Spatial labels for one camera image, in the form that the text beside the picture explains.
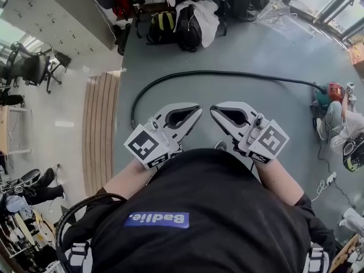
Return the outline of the orange cardboard box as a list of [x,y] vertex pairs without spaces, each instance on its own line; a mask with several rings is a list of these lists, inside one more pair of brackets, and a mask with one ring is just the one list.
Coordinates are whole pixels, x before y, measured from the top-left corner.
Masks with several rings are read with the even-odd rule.
[[349,47],[349,56],[353,66],[364,64],[364,40]]

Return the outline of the person's left forearm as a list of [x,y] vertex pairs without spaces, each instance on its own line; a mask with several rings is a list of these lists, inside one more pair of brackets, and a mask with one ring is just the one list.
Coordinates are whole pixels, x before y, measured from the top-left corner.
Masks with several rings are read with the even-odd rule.
[[148,184],[155,172],[155,168],[145,169],[140,161],[134,159],[101,190],[120,195],[128,200]]

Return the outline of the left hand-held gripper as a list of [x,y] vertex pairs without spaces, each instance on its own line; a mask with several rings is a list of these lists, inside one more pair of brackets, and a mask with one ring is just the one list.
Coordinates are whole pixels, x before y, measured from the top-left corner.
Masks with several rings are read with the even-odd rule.
[[158,130],[153,130],[150,119],[138,125],[124,146],[145,169],[153,169],[181,151],[179,142],[188,135],[202,115],[196,103],[174,103],[163,107],[154,117]]

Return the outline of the wooden slatted floor strip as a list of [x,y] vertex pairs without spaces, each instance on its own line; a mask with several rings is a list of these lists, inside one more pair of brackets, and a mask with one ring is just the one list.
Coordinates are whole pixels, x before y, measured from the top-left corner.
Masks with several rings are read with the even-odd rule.
[[82,115],[82,171],[87,196],[113,177],[114,133],[120,71],[88,78]]

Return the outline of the black office chair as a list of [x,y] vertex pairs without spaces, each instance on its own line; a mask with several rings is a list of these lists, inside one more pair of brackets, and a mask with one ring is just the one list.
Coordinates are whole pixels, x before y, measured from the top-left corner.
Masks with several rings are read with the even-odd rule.
[[62,66],[68,69],[72,59],[54,50],[53,54],[57,62],[51,60],[47,53],[30,52],[20,42],[15,42],[10,46],[11,52],[8,55],[6,64],[2,67],[0,78],[5,80],[6,85],[13,84],[17,87],[17,78],[22,78],[26,85],[39,86],[46,82],[46,92],[51,94],[49,89],[51,80],[56,81],[59,85],[62,82],[55,76],[55,71]]

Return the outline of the red and green vacuum cleaner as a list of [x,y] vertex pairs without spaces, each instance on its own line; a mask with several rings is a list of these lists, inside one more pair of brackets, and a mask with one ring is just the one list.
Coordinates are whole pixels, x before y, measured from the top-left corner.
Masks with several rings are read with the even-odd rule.
[[337,82],[329,82],[325,85],[319,85],[318,88],[313,88],[311,109],[327,111],[329,105],[337,101],[342,103],[344,98],[344,89]]

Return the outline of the white-legged wooden table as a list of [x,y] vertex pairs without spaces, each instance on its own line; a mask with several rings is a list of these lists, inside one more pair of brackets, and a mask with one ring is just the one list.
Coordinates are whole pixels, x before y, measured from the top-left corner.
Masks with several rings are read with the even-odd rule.
[[11,150],[9,137],[9,118],[11,112],[17,113],[32,113],[31,109],[14,106],[0,106],[0,152],[4,155],[27,154],[31,152],[30,148]]

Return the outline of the white garment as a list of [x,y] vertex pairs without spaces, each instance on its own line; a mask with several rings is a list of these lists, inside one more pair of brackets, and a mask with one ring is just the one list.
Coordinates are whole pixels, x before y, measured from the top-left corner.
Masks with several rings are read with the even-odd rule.
[[199,23],[202,32],[202,46],[207,48],[215,38],[219,19],[215,12],[218,10],[218,5],[212,0],[200,0],[197,2],[187,0],[176,5],[176,19],[180,18],[182,9],[189,5],[193,6],[193,13]]

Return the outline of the person's right forearm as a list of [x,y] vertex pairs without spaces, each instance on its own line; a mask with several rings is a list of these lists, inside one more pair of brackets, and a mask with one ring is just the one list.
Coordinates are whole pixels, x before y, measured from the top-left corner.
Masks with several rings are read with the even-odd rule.
[[304,195],[301,186],[277,159],[268,164],[254,160],[254,164],[261,183],[286,204],[294,206]]

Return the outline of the transparent umbrella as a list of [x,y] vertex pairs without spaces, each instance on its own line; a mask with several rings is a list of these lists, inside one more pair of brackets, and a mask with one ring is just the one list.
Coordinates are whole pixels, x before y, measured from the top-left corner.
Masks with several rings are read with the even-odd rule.
[[289,40],[312,38],[316,33],[306,22],[299,19],[298,15],[293,13],[282,0],[269,0],[257,15],[254,24],[267,27]]

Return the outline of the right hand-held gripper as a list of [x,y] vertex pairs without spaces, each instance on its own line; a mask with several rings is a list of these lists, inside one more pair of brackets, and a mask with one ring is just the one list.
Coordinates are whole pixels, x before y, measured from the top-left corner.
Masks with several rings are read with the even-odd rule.
[[[237,151],[252,160],[268,164],[289,141],[289,136],[273,119],[265,118],[264,129],[256,128],[254,122],[258,113],[245,102],[227,101],[213,105],[210,114],[226,135],[238,141]],[[250,125],[246,132],[245,124]]]

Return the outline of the yellow and black backpack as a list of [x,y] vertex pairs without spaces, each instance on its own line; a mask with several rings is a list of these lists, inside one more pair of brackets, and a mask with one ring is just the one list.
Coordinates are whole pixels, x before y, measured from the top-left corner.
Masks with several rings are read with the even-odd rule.
[[154,14],[146,36],[147,44],[156,46],[177,43],[177,36],[174,32],[175,27],[175,11],[163,11]]

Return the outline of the person's black t-shirt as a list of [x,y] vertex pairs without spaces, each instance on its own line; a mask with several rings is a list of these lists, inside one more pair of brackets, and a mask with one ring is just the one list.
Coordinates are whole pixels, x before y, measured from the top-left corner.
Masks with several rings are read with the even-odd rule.
[[77,273],[329,273],[333,233],[232,154],[183,152],[126,200],[101,189],[59,241]]

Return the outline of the white locker cabinet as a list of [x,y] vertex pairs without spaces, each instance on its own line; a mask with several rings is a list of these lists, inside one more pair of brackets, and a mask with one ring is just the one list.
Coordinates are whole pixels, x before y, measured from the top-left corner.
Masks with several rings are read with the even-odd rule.
[[94,0],[9,0],[0,18],[70,58],[112,49]]

